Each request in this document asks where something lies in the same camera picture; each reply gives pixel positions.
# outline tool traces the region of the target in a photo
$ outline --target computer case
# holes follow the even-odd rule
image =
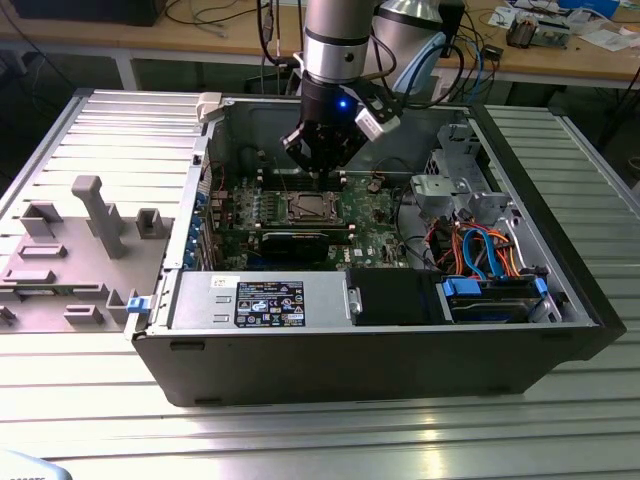
[[[123,23],[151,27],[167,0],[11,0],[22,18]]]

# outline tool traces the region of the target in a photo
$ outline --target motherboard chip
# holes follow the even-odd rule
[[[292,223],[341,224],[333,192],[294,192],[288,197],[288,216]]]

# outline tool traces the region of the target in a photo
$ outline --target warning label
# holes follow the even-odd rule
[[[238,282],[238,327],[304,327],[302,282]]]

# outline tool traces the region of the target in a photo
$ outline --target floor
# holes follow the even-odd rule
[[[70,55],[50,55],[49,58],[77,87],[121,87],[115,64],[110,59]],[[16,78],[5,74],[0,79],[0,105],[3,107],[0,110],[1,191],[29,158],[72,93],[42,57],[31,55],[26,61],[29,71],[25,76]],[[195,64],[157,60],[138,60],[136,69],[145,90],[160,91],[241,93],[245,80],[259,75],[257,66],[222,64],[206,64],[202,75],[198,75]],[[269,90],[273,86],[273,83],[267,83],[266,88]],[[253,87],[258,92],[259,82],[253,83]],[[508,88],[509,84],[496,82],[487,103],[495,98],[505,98],[504,92]],[[513,105],[540,106],[548,95],[549,87],[520,86],[512,91],[509,101]],[[565,92],[556,92],[549,105],[561,107],[587,138],[595,141],[603,119],[615,106],[615,94],[607,90],[571,87]],[[638,131],[640,118],[636,117],[620,129],[604,151],[605,158],[630,186],[640,179],[640,172],[634,172],[627,163],[640,152]]]

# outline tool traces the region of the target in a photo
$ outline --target motherboard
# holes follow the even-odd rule
[[[217,271],[406,268],[394,222],[398,191],[368,176],[314,191],[300,177],[242,178],[203,209],[199,267]]]

